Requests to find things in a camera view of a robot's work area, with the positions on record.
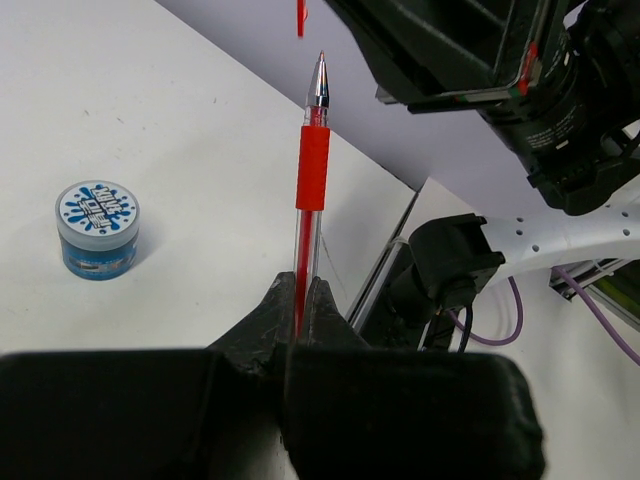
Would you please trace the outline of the red pen cap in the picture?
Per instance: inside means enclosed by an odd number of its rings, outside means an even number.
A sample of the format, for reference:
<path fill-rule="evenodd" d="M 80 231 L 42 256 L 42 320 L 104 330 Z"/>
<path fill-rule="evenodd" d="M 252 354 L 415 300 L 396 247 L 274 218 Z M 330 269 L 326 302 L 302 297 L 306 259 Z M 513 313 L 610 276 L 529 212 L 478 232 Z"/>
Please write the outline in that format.
<path fill-rule="evenodd" d="M 299 38 L 304 37 L 305 22 L 308 17 L 306 0 L 296 0 L 296 31 Z"/>

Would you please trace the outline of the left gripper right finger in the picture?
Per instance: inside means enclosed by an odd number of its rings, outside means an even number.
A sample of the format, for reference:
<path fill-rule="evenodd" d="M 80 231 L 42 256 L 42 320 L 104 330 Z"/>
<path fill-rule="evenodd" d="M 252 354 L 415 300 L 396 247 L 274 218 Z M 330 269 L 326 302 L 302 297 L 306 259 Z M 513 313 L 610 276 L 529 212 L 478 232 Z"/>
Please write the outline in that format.
<path fill-rule="evenodd" d="M 284 379 L 283 437 L 302 479 L 539 479 L 528 383 L 493 354 L 373 348 L 315 279 Z"/>

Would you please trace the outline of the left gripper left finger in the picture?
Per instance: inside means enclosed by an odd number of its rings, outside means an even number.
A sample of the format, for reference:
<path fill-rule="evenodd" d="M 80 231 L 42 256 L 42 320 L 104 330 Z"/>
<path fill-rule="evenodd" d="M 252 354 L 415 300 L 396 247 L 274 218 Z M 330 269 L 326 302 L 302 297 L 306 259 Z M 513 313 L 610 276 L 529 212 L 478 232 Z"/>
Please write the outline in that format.
<path fill-rule="evenodd" d="M 212 345 L 8 354 L 5 479 L 292 479 L 279 416 L 294 279 Z"/>

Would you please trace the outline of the red pen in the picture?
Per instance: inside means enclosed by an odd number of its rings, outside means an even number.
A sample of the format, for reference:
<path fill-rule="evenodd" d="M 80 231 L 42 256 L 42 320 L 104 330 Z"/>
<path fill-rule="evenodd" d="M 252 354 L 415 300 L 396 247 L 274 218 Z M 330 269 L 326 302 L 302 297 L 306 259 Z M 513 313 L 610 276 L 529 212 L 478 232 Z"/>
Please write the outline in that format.
<path fill-rule="evenodd" d="M 328 126 L 329 81 L 324 53 L 316 61 L 300 132 L 295 208 L 298 212 L 295 245 L 294 332 L 299 334 L 312 280 L 317 275 L 322 212 L 331 130 Z"/>

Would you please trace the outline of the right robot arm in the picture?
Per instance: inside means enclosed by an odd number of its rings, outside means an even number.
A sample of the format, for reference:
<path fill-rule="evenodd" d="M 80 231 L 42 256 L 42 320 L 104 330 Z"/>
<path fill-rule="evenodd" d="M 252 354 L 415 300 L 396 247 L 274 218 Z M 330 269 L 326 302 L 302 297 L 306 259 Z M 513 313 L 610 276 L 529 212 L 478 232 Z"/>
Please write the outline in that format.
<path fill-rule="evenodd" d="M 521 273 L 639 256 L 635 1 L 334 1 L 378 99 L 413 114 L 476 111 L 523 166 L 545 213 L 430 220 L 386 250 L 349 316 L 368 343 L 445 348 L 472 305 Z"/>

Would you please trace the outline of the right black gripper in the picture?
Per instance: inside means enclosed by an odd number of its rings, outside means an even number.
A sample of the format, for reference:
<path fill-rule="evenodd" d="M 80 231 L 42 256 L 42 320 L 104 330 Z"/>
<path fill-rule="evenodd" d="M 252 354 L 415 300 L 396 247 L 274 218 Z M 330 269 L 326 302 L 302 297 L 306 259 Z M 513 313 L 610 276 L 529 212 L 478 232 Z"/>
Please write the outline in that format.
<path fill-rule="evenodd" d="M 505 100 L 480 114 L 549 207 L 584 215 L 638 176 L 639 138 L 625 131 L 639 119 L 638 2 L 571 2 L 577 19 L 550 36 L 528 94 L 535 1 L 328 5 L 355 39 L 380 102 L 422 112 Z"/>

